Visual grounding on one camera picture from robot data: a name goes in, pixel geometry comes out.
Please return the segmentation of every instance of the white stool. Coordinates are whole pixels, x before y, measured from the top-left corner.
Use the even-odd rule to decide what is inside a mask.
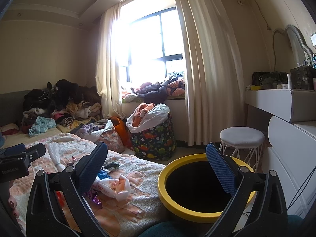
[[[255,153],[256,163],[253,166],[253,170],[256,171],[259,165],[264,139],[264,134],[259,130],[250,127],[230,127],[221,131],[221,144],[219,149],[222,150],[224,154],[228,146],[234,147],[235,150],[232,157],[237,154],[238,159],[240,159],[239,149],[249,149],[249,154],[244,162],[249,164],[252,155]]]

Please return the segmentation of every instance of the fluffy blanket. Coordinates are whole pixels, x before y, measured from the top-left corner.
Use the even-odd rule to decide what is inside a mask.
[[[26,147],[28,148],[39,142],[45,146],[50,142],[57,142],[61,163],[64,165],[72,162],[72,156],[81,158],[90,154],[96,147],[94,143],[80,139],[73,134],[58,134],[31,143]],[[127,200],[121,202],[101,194],[101,209],[89,202],[95,217],[108,234],[115,237],[138,236],[147,228],[164,221],[166,210],[160,202],[157,191],[158,176],[164,165],[113,151],[108,152],[106,162],[110,161],[117,161],[121,164],[119,169],[111,172],[112,178],[118,178],[119,174],[126,176],[131,183],[132,192]],[[18,221],[24,230],[28,197],[35,174],[39,169],[44,169],[47,173],[57,172],[48,152],[34,161],[29,168],[30,174],[15,180],[13,187],[10,189],[10,194],[17,199],[17,209],[20,211]],[[63,207],[63,211],[70,227],[79,230],[67,205]]]

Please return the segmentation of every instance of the beige curtain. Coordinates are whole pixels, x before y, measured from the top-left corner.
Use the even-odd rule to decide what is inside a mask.
[[[243,124],[243,72],[233,28],[221,0],[175,0],[186,60],[188,145],[220,141]]]
[[[119,87],[119,64],[117,62],[117,24],[121,3],[108,9],[101,18],[96,65],[96,86],[102,96],[103,117],[124,118]]]

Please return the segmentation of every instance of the gray headboard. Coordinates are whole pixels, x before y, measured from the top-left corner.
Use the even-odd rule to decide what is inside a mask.
[[[30,90],[0,94],[0,126],[18,122],[23,118],[24,96]]]

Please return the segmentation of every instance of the stool seat cushion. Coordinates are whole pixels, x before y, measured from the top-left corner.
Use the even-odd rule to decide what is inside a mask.
[[[230,127],[221,131],[221,140],[235,148],[256,148],[264,142],[264,134],[250,127]]]

